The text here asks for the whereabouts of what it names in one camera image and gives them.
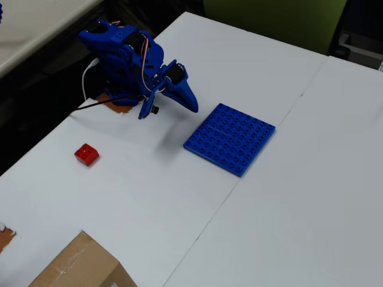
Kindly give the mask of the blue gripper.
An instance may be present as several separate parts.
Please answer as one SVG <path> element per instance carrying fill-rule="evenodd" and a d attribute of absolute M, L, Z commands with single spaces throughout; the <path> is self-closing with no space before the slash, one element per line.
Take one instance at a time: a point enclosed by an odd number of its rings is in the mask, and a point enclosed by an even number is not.
<path fill-rule="evenodd" d="M 162 65 L 156 72 L 154 89 L 164 90 L 164 96 L 176 101 L 189 111 L 197 113 L 199 105 L 196 96 L 187 84 L 187 79 L 185 67 L 173 60 L 168 65 Z"/>

